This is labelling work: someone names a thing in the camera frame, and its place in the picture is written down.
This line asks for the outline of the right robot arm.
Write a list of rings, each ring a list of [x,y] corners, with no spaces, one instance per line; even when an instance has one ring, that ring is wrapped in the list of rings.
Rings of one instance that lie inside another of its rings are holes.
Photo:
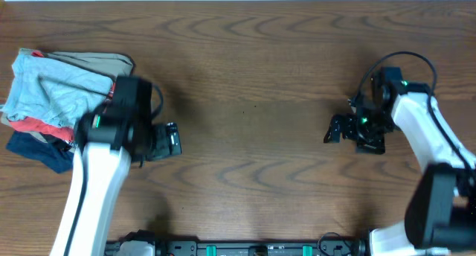
[[[475,249],[475,212],[454,206],[461,196],[475,201],[475,155],[459,141],[424,83],[378,81],[372,100],[350,101],[354,113],[334,115],[326,143],[350,139],[366,152],[383,154],[385,134],[403,132],[422,169],[404,220],[372,230],[353,245],[352,255],[448,255]]]

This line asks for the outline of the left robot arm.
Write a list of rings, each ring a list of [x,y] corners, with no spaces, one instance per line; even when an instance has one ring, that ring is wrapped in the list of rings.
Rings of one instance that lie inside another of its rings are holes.
[[[131,164],[180,155],[178,126],[108,108],[85,114],[76,140],[71,187],[51,254],[102,255]]]

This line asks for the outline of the light blue t-shirt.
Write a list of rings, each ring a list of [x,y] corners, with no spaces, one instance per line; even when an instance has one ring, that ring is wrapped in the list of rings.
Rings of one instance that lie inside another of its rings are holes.
[[[73,127],[104,102],[112,79],[59,60],[20,54],[12,64],[10,94],[2,111],[12,121],[26,117],[55,127]]]

